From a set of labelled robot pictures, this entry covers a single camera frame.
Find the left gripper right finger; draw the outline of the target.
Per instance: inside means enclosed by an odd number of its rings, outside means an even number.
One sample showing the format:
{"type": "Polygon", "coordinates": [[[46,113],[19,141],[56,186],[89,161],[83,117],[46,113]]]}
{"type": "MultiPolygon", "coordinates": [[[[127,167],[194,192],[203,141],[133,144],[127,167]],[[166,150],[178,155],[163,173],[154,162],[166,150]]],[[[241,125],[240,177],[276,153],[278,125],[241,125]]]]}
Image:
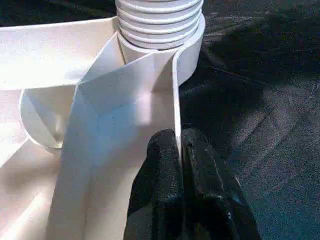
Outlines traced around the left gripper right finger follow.
{"type": "Polygon", "coordinates": [[[196,128],[181,132],[178,157],[177,240],[259,240],[254,214],[240,183],[209,139],[196,128]]]}

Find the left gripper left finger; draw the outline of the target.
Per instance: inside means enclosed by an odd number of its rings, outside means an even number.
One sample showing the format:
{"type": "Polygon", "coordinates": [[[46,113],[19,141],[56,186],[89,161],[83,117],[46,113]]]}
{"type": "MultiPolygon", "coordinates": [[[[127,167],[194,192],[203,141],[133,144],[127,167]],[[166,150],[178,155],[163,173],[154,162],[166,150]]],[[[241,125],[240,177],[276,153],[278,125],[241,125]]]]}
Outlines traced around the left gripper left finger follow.
{"type": "Polygon", "coordinates": [[[125,240],[178,240],[183,229],[183,182],[175,132],[149,140],[146,158],[131,187],[125,240]]]}

